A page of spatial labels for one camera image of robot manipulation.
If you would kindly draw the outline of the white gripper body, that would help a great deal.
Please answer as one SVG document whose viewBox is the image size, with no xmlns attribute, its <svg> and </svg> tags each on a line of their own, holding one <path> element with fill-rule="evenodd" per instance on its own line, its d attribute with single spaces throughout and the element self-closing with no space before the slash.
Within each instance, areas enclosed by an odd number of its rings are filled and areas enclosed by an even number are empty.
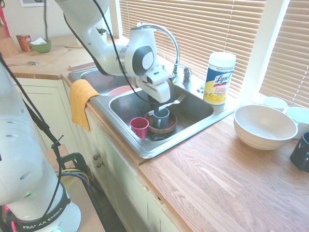
<svg viewBox="0 0 309 232">
<path fill-rule="evenodd" d="M 138 87 L 159 103 L 167 102 L 170 99 L 170 89 L 167 76 L 163 76 L 163 78 L 159 77 L 157 79 L 151 75 L 143 75 L 136 78 L 136 83 Z"/>
</svg>

